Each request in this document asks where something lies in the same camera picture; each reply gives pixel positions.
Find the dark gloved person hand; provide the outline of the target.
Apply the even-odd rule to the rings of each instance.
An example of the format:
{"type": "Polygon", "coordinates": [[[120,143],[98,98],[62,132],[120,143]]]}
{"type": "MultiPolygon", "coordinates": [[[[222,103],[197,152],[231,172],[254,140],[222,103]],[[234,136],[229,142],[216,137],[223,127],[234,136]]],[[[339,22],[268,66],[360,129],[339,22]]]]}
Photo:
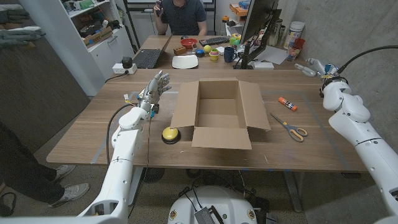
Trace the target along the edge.
{"type": "Polygon", "coordinates": [[[39,26],[27,26],[1,30],[1,48],[27,45],[32,40],[40,39],[45,32],[39,26]]]}
{"type": "Polygon", "coordinates": [[[29,13],[20,4],[1,5],[1,24],[21,24],[28,19],[29,13]]]}

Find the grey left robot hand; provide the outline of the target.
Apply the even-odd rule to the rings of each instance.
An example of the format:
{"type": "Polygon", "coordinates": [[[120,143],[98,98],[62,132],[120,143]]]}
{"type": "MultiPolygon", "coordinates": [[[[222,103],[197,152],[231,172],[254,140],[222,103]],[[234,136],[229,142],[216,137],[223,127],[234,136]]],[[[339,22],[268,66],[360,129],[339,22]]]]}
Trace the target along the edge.
{"type": "Polygon", "coordinates": [[[168,86],[169,81],[170,76],[168,73],[163,74],[162,71],[157,73],[144,88],[142,98],[138,103],[138,107],[149,112],[151,104],[157,104],[163,92],[171,89],[171,86],[168,86]]]}

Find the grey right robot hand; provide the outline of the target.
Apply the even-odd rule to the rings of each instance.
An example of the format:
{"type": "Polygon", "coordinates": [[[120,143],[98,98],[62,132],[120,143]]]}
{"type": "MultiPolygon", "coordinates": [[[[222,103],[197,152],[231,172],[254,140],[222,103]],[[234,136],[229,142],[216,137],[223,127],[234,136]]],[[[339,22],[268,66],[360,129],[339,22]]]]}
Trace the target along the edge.
{"type": "Polygon", "coordinates": [[[336,76],[337,71],[339,70],[336,65],[331,63],[323,63],[322,61],[319,61],[315,58],[308,58],[306,59],[306,62],[310,66],[310,68],[300,65],[298,63],[296,63],[294,67],[308,77],[333,77],[336,76]]]}

